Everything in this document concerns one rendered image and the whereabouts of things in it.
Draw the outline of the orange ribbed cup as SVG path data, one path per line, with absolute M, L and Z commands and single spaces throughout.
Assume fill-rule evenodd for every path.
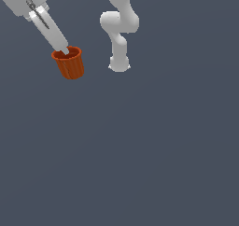
M 51 57 L 56 61 L 60 72 L 66 79 L 78 79 L 84 75 L 84 65 L 81 59 L 82 50 L 78 47 L 68 47 L 69 53 L 54 51 Z

